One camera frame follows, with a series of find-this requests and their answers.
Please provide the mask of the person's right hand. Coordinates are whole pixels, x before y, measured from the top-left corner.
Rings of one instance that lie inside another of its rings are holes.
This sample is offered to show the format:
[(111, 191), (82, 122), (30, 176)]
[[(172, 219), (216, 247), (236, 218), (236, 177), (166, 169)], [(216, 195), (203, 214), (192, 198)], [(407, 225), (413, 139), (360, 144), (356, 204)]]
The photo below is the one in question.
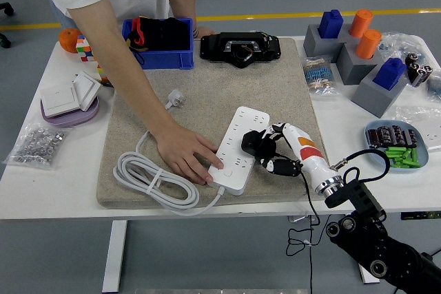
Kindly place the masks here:
[(218, 169), (224, 167), (216, 156), (217, 147), (197, 132), (176, 123), (154, 132), (159, 154), (172, 171), (189, 181), (205, 185), (213, 182), (208, 170), (198, 157), (207, 160)]

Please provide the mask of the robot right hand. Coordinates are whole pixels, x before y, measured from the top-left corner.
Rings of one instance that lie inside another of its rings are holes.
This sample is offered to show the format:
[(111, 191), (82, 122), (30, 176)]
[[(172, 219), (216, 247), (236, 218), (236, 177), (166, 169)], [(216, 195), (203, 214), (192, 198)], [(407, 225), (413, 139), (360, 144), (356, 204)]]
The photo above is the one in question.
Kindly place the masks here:
[(283, 137), (291, 147), (298, 162), (287, 159), (261, 158), (261, 165), (271, 174), (280, 176), (297, 176), (301, 171), (311, 176), (312, 187), (318, 194), (331, 186), (342, 183), (341, 175), (331, 169), (317, 145), (303, 130), (289, 124), (278, 123), (267, 128), (263, 138), (276, 141)]

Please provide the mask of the person's left hand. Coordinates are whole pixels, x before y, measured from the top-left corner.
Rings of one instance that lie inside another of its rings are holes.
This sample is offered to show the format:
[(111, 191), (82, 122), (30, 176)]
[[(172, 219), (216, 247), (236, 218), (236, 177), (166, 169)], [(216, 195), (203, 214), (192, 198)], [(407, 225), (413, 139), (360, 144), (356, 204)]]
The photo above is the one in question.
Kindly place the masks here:
[(196, 27), (194, 32), (193, 32), (193, 37), (195, 39), (201, 39), (204, 36), (209, 36), (214, 34), (215, 31), (213, 31), (213, 29), (208, 28), (208, 27)]

